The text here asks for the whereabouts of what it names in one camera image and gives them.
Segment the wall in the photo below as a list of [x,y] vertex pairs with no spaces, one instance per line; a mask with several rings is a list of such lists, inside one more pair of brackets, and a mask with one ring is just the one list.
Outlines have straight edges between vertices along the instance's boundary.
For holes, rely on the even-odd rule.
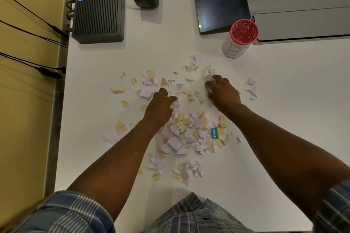
[[[61,27],[64,0],[18,1]],[[12,0],[0,0],[0,19],[59,40]],[[56,67],[59,47],[0,23],[0,52]],[[43,199],[55,82],[0,56],[0,226]]]

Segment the person's left arm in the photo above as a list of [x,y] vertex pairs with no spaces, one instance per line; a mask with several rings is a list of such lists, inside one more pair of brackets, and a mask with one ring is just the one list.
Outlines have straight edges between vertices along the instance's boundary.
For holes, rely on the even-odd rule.
[[173,112],[170,105],[177,98],[167,94],[165,89],[156,92],[144,118],[86,169],[68,190],[94,199],[116,220],[129,197],[148,144]]

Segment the ribbed surface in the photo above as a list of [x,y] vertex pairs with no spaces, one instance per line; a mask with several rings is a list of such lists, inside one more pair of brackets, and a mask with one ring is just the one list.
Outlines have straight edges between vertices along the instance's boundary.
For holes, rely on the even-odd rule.
[[113,34],[117,29],[118,0],[76,1],[75,35]]

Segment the shirt sleeve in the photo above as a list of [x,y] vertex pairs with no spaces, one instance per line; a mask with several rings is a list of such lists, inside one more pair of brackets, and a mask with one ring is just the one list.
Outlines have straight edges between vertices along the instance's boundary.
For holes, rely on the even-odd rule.
[[93,199],[73,191],[55,192],[14,233],[115,233],[108,212]]
[[315,233],[350,232],[350,179],[328,191],[313,224]]

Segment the tablet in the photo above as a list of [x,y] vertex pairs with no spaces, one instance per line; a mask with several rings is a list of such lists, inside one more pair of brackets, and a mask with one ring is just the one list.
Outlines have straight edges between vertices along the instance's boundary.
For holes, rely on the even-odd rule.
[[233,23],[250,19],[247,0],[195,0],[201,34],[230,31]]

